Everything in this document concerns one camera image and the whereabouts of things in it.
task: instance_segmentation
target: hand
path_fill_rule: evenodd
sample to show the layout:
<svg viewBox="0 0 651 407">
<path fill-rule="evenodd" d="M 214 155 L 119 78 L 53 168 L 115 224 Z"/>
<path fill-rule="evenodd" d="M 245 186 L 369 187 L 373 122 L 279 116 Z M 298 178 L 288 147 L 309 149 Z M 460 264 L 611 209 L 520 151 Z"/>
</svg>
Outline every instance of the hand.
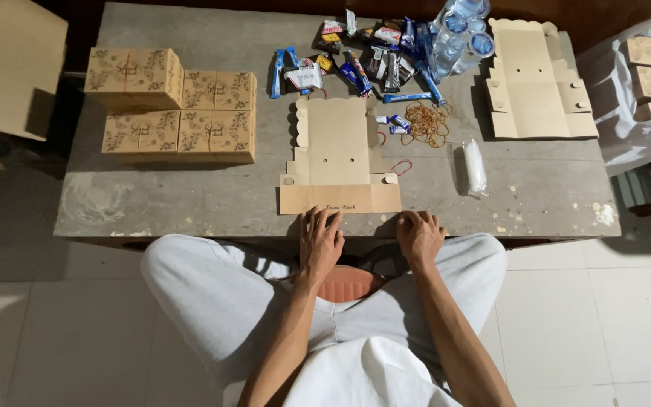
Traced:
<svg viewBox="0 0 651 407">
<path fill-rule="evenodd" d="M 396 225 L 401 252 L 413 268 L 415 262 L 435 262 L 446 237 L 446 227 L 429 211 L 403 211 Z"/>
<path fill-rule="evenodd" d="M 329 210 L 320 207 L 300 214 L 300 271 L 318 282 L 322 282 L 336 265 L 346 241 L 343 231 L 338 230 L 343 214 L 336 212 L 330 226 L 326 227 L 328 215 Z"/>
</svg>

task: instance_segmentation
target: white pants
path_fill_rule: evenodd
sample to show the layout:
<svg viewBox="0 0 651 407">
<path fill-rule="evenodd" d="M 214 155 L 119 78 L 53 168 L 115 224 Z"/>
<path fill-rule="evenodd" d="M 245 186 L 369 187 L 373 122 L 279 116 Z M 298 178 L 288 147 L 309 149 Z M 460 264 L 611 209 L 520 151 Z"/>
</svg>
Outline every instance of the white pants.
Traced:
<svg viewBox="0 0 651 407">
<path fill-rule="evenodd" d="M 362 300 L 317 298 L 309 351 L 381 336 L 407 346 L 436 379 L 443 379 L 416 283 L 398 244 L 375 248 L 359 266 L 397 278 Z M 444 242 L 436 266 L 478 333 L 506 272 L 503 246 L 484 233 L 456 237 Z M 272 249 L 183 235 L 161 237 L 142 260 L 142 273 L 158 302 L 221 388 L 245 380 L 263 357 L 292 289 L 269 279 L 296 268 L 293 258 Z"/>
</svg>

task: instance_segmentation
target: white tile floor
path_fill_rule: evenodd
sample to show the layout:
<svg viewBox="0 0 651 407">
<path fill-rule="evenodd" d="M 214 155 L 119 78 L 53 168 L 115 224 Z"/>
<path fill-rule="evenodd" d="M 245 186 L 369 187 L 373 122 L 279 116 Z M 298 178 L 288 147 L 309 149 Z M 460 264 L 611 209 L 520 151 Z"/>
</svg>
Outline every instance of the white tile floor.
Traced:
<svg viewBox="0 0 651 407">
<path fill-rule="evenodd" d="M 57 187 L 0 174 L 0 405 L 220 405 L 140 254 L 49 237 Z M 480 337 L 520 407 L 651 407 L 651 221 L 623 229 L 509 252 Z"/>
</svg>

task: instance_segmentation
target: white shirt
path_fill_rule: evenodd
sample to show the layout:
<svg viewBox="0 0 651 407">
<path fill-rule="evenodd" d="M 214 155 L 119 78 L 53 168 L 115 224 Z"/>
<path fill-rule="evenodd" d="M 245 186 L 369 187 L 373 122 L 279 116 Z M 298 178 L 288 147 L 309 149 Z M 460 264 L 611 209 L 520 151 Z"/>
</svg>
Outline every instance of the white shirt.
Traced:
<svg viewBox="0 0 651 407">
<path fill-rule="evenodd" d="M 228 386 L 223 406 L 236 405 L 241 391 L 242 383 Z M 380 337 L 349 340 L 311 354 L 283 406 L 303 405 L 461 407 L 408 347 Z"/>
</svg>

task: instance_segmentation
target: flat unfolded box template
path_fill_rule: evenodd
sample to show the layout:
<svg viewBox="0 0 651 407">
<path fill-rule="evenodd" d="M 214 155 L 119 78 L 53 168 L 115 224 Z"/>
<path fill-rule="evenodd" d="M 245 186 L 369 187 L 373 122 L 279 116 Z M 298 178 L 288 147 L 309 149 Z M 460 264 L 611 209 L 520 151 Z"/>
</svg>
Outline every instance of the flat unfolded box template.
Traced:
<svg viewBox="0 0 651 407">
<path fill-rule="evenodd" d="M 375 98 L 300 98 L 293 161 L 280 179 L 280 214 L 318 205 L 346 213 L 400 212 L 398 177 L 378 145 Z"/>
<path fill-rule="evenodd" d="M 592 105 L 552 23 L 489 19 L 496 52 L 486 88 L 496 138 L 596 138 Z"/>
</svg>

